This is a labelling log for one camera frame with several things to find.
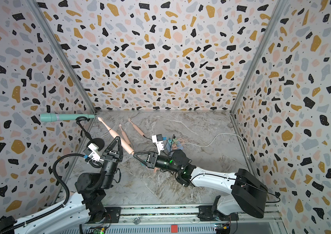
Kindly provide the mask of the pink toothbrush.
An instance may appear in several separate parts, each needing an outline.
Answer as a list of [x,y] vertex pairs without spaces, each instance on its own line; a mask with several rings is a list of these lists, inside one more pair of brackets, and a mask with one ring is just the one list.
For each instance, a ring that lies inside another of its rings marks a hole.
[[113,129],[111,129],[104,121],[102,118],[98,117],[98,121],[101,122],[109,131],[110,135],[113,137],[113,138],[116,138],[118,137],[121,141],[121,146],[124,150],[126,150],[126,152],[130,155],[134,155],[134,150],[126,143],[125,140],[121,139],[119,134],[114,131]]
[[130,142],[130,140],[129,140],[127,134],[126,134],[125,131],[123,130],[121,124],[119,124],[119,128],[120,128],[120,130],[121,130],[121,134],[122,134],[122,136],[124,137],[125,142],[130,146],[130,145],[131,145],[131,142]]
[[134,124],[131,119],[128,119],[128,121],[131,123],[131,125],[133,126],[133,128],[141,135],[141,136],[145,136],[144,132],[136,125]]

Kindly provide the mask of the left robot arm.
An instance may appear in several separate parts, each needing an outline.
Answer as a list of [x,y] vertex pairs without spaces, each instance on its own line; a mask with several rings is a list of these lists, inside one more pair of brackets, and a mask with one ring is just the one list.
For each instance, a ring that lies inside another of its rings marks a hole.
[[82,226],[89,222],[108,220],[111,215],[102,200],[106,196],[106,190],[113,187],[114,177],[120,172],[118,164],[122,162],[123,156],[123,142],[119,136],[116,136],[106,149],[91,142],[83,154],[63,156],[64,159],[83,158],[100,169],[98,173],[80,174],[75,182],[74,194],[70,194],[68,186],[56,171],[60,162],[60,159],[57,159],[52,170],[66,191],[64,201],[20,219],[12,216],[3,218],[0,221],[0,234],[57,234],[74,225]]

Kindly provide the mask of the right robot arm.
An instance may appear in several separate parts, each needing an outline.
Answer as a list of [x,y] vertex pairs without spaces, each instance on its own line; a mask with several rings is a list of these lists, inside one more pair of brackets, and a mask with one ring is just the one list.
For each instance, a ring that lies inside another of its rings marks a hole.
[[182,150],[167,155],[157,152],[136,152],[133,157],[149,169],[172,172],[184,187],[206,187],[223,193],[217,196],[210,210],[200,208],[199,219],[229,220],[234,213],[246,213],[254,218],[264,218],[268,188],[246,169],[236,173],[214,172],[197,167]]

